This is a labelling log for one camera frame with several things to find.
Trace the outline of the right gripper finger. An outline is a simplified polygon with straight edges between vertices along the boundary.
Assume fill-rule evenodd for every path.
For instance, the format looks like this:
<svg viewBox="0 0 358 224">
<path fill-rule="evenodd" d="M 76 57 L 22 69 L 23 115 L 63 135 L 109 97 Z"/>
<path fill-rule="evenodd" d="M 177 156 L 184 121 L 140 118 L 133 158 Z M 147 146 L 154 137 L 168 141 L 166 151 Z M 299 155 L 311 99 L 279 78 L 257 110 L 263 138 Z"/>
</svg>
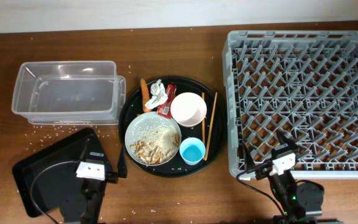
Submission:
<svg viewBox="0 0 358 224">
<path fill-rule="evenodd" d="M 287 144 L 287 146 L 291 150 L 298 149 L 298 146 L 295 144 L 295 142 L 292 141 L 291 139 L 288 139 L 281 131 L 277 130 L 276 135 L 277 135 L 278 141 L 280 142 L 281 145 Z"/>
<path fill-rule="evenodd" d="M 244 170 L 245 171 L 253 171 L 255 167 L 255 163 L 253 158 L 250 155 L 250 152 L 246 146 L 246 143 L 242 144 L 243 154 L 244 154 Z"/>
</svg>

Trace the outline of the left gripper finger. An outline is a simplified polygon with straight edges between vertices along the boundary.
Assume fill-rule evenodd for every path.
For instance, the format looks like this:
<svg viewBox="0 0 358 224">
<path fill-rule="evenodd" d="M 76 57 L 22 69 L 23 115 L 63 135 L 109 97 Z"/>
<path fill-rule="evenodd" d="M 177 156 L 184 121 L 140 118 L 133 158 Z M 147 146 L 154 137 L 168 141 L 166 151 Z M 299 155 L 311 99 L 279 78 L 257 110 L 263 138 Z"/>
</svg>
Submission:
<svg viewBox="0 0 358 224">
<path fill-rule="evenodd" d="M 87 151 L 87 147 L 88 147 L 88 144 L 90 142 L 90 139 L 89 138 L 86 138 L 85 139 L 85 142 L 84 142 L 84 147 L 83 147 L 83 150 L 81 152 L 81 155 L 80 155 L 80 158 L 79 158 L 79 161 L 83 161 L 84 160 L 84 157 L 85 157 L 85 154 L 86 154 L 86 151 Z"/>
<path fill-rule="evenodd" d="M 127 166 L 125 159 L 125 147 L 123 146 L 117 162 L 117 176 L 125 179 L 127 177 Z"/>
</svg>

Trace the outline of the grey plate with food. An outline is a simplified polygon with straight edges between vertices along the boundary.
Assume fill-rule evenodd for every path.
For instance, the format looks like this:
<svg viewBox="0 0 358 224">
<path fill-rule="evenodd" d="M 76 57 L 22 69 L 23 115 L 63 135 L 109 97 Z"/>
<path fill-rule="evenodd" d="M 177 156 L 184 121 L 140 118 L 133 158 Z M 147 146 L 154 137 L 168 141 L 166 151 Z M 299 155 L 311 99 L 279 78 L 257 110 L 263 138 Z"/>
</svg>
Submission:
<svg viewBox="0 0 358 224">
<path fill-rule="evenodd" d="M 126 151 L 145 166 L 160 166 L 172 160 L 181 144 L 181 131 L 174 119 L 156 112 L 137 116 L 124 136 Z"/>
</svg>

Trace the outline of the wooden chopstick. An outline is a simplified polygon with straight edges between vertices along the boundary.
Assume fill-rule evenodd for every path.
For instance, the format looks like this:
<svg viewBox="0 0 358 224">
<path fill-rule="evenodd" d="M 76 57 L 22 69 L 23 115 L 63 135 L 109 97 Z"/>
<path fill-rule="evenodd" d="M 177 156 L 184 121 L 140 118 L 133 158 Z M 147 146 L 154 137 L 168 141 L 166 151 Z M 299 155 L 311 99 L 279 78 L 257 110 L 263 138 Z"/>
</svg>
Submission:
<svg viewBox="0 0 358 224">
<path fill-rule="evenodd" d="M 202 92 L 201 95 L 203 101 L 204 101 L 204 92 Z M 202 127 L 202 142 L 205 145 L 205 120 L 203 118 L 202 122 L 201 122 L 201 127 Z"/>
<path fill-rule="evenodd" d="M 204 160 L 205 161 L 208 160 L 209 148 L 210 148 L 210 145 L 211 145 L 211 135 L 212 135 L 212 131 L 213 131 L 213 123 L 214 123 L 214 115 L 215 115 L 215 111 L 216 111 L 217 97 L 218 97 L 218 93 L 216 92 L 215 96 L 214 96 L 213 110 L 212 110 L 212 113 L 211 113 L 211 119 L 210 119 L 210 123 L 209 123 L 208 140 L 207 140 L 207 145 L 206 145 L 206 152 L 205 152 L 205 155 L 204 155 Z"/>
</svg>

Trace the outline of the blue cup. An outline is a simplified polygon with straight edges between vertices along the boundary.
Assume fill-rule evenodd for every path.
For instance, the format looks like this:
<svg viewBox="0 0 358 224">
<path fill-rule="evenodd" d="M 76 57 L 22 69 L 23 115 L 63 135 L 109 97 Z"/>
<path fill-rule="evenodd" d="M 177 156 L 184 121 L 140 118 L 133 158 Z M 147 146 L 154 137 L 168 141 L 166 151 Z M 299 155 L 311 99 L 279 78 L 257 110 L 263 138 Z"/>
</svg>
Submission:
<svg viewBox="0 0 358 224">
<path fill-rule="evenodd" d="M 186 138 L 180 144 L 179 153 L 186 164 L 193 166 L 203 160 L 206 148 L 198 138 Z"/>
</svg>

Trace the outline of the red snack wrapper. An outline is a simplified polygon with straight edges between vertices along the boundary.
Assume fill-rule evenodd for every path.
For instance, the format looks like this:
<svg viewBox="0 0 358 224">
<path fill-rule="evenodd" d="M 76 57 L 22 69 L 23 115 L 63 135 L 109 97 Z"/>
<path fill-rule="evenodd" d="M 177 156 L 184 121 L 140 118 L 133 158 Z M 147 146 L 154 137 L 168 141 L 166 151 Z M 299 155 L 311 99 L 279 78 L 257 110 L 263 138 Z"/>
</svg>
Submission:
<svg viewBox="0 0 358 224">
<path fill-rule="evenodd" d="M 158 107 L 158 109 L 157 109 L 157 114 L 158 115 L 163 116 L 164 118 L 167 118 L 167 119 L 172 118 L 170 108 L 171 108 L 172 101 L 175 98 L 176 90 L 177 90 L 176 85 L 169 84 L 167 86 L 166 94 L 168 95 L 168 99 L 167 99 L 167 101 L 165 103 L 163 103 L 162 105 L 160 105 Z"/>
</svg>

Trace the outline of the orange carrot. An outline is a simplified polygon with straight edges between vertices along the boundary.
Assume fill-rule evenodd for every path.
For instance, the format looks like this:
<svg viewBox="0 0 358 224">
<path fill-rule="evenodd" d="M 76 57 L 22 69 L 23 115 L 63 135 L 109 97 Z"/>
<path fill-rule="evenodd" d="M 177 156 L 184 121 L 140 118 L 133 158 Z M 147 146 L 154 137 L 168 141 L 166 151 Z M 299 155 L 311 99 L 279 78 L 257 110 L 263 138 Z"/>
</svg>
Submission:
<svg viewBox="0 0 358 224">
<path fill-rule="evenodd" d="M 144 113 L 151 112 L 152 109 L 146 107 L 146 103 L 150 100 L 149 89 L 143 78 L 140 79 L 140 88 L 142 92 L 142 109 Z"/>
</svg>

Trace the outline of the white bowl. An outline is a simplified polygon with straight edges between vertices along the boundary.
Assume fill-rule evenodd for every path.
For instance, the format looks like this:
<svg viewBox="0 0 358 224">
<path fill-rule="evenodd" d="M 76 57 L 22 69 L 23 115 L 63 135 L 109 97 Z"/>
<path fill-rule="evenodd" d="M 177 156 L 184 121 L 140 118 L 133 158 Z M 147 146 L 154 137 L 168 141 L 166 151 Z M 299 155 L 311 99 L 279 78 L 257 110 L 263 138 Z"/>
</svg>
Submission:
<svg viewBox="0 0 358 224">
<path fill-rule="evenodd" d="M 171 103 L 172 118 L 183 127 L 193 127 L 204 120 L 207 106 L 201 96 L 196 93 L 181 93 Z"/>
</svg>

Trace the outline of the white tissue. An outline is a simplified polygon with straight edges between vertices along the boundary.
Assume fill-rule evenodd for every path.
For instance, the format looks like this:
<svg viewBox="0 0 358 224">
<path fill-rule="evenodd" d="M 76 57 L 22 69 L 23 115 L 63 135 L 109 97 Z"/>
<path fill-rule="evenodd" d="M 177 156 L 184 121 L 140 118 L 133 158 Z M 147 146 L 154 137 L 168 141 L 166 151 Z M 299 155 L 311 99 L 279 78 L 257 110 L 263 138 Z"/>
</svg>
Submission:
<svg viewBox="0 0 358 224">
<path fill-rule="evenodd" d="M 145 103 L 147 109 L 154 109 L 168 100 L 168 95 L 161 80 L 157 80 L 156 83 L 151 85 L 150 93 L 152 97 Z"/>
</svg>

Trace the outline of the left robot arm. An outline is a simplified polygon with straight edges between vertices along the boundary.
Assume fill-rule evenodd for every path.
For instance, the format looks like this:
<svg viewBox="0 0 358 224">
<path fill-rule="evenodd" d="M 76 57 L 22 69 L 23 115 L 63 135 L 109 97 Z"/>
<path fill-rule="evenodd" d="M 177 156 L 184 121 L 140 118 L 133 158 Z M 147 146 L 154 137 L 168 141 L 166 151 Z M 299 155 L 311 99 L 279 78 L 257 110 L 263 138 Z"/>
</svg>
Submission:
<svg viewBox="0 0 358 224">
<path fill-rule="evenodd" d="M 114 170 L 103 151 L 90 148 L 90 139 L 85 140 L 84 149 L 76 162 L 76 178 L 82 180 L 78 190 L 64 197 L 60 205 L 63 223 L 97 223 L 108 184 L 117 184 L 127 177 L 125 149 L 121 149 Z"/>
</svg>

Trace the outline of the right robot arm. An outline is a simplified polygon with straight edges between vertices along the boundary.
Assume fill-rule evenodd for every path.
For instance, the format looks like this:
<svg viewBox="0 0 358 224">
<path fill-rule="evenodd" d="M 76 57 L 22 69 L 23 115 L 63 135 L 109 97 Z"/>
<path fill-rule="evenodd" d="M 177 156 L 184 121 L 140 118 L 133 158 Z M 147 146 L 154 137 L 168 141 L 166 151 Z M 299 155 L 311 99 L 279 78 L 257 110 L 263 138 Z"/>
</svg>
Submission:
<svg viewBox="0 0 358 224">
<path fill-rule="evenodd" d="M 272 218 L 273 223 L 318 223 L 322 215 L 324 187 L 310 180 L 295 180 L 291 169 L 296 165 L 299 147 L 294 141 L 277 131 L 279 146 L 271 151 L 271 158 L 256 165 L 245 144 L 242 145 L 245 168 L 236 175 L 254 173 L 257 180 L 268 179 L 272 196 L 243 183 L 246 187 L 268 197 L 280 214 Z"/>
</svg>

